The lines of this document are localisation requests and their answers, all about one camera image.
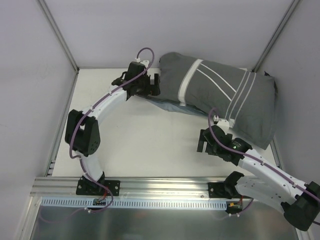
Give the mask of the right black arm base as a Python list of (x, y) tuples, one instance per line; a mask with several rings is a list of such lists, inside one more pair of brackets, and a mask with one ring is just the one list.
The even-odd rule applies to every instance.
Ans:
[(236, 185), (238, 180), (244, 176), (241, 172), (233, 171), (222, 182), (208, 182), (209, 198), (240, 199), (241, 195), (236, 190)]

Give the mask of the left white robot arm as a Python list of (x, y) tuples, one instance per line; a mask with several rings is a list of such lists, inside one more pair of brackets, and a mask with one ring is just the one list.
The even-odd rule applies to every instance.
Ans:
[(118, 104), (130, 97), (158, 96), (161, 93), (159, 74), (155, 73), (151, 78), (150, 66), (150, 61), (137, 58), (96, 103), (82, 110), (73, 109), (68, 114), (64, 140), (69, 145), (70, 157), (80, 160), (83, 176), (89, 180), (87, 189), (93, 195), (101, 194), (105, 188), (101, 180), (104, 172), (96, 153), (101, 143), (100, 124)]

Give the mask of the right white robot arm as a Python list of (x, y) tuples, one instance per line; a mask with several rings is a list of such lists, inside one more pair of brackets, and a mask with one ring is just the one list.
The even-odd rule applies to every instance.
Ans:
[(272, 166), (249, 143), (233, 138), (217, 125), (200, 131), (197, 152), (219, 157), (255, 176), (233, 171), (223, 182), (209, 184), (209, 194), (257, 200), (283, 214), (300, 231), (306, 232), (315, 223), (320, 213), (320, 186), (316, 182), (305, 183)]

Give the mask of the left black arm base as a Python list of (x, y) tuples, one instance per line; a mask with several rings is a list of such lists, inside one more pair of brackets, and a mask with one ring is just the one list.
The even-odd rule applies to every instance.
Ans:
[[(119, 196), (121, 188), (121, 182), (119, 180), (106, 179), (105, 174), (102, 173), (102, 176), (97, 182), (108, 188), (113, 196)], [(82, 176), (77, 182), (75, 194), (78, 196), (102, 196), (106, 192), (106, 189), (100, 185)]]

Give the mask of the grey striped pillowcase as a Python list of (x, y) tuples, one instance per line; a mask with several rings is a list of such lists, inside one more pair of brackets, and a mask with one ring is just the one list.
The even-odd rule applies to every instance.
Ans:
[(208, 114), (216, 108), (242, 138), (267, 149), (276, 131), (275, 78), (169, 52), (159, 59), (160, 95), (148, 101), (168, 112)]

